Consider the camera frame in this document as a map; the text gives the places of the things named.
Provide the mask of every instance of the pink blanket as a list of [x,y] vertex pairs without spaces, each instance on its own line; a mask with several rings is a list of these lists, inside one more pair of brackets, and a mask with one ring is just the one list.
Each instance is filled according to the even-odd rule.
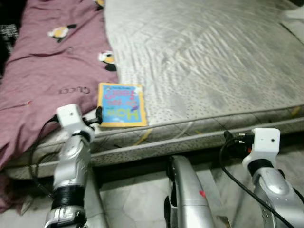
[[0,170],[58,107],[77,103],[88,112],[98,83],[117,82],[104,22],[103,6],[92,0],[28,0],[0,85]]

